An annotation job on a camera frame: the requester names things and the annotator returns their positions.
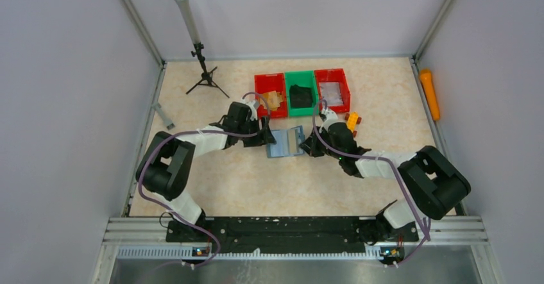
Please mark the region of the blue card holder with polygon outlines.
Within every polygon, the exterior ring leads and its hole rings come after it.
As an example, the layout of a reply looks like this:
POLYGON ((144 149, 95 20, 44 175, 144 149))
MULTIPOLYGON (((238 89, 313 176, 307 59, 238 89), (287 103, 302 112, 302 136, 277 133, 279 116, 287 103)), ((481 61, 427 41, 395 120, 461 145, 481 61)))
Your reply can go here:
POLYGON ((296 126, 289 129, 274 129, 271 131, 274 144, 266 146, 268 158, 283 158, 291 156, 300 156, 304 150, 300 145, 305 141, 303 126, 296 126))

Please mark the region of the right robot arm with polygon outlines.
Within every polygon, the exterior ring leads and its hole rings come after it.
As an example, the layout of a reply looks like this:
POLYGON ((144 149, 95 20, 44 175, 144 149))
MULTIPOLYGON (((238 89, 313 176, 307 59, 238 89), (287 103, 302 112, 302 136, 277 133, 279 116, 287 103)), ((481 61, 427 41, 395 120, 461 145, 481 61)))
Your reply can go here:
POLYGON ((400 181, 403 199, 393 201, 376 216, 376 229, 390 232, 417 220, 440 220, 472 190, 469 181, 434 146, 413 155, 377 153, 356 143, 343 122, 317 127, 300 148, 311 157, 331 156, 356 178, 400 181))

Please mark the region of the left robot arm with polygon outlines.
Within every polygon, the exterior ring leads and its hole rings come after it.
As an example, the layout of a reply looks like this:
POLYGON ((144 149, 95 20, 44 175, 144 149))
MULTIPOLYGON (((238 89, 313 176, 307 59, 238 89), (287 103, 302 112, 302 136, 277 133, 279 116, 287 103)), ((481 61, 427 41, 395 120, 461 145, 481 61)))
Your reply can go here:
POLYGON ((274 143, 270 114, 259 116, 256 101, 235 101, 217 122, 172 135, 159 131, 141 160, 135 179, 142 198, 165 208, 180 222, 196 225, 204 211, 189 194, 187 184, 193 160, 228 149, 274 143))

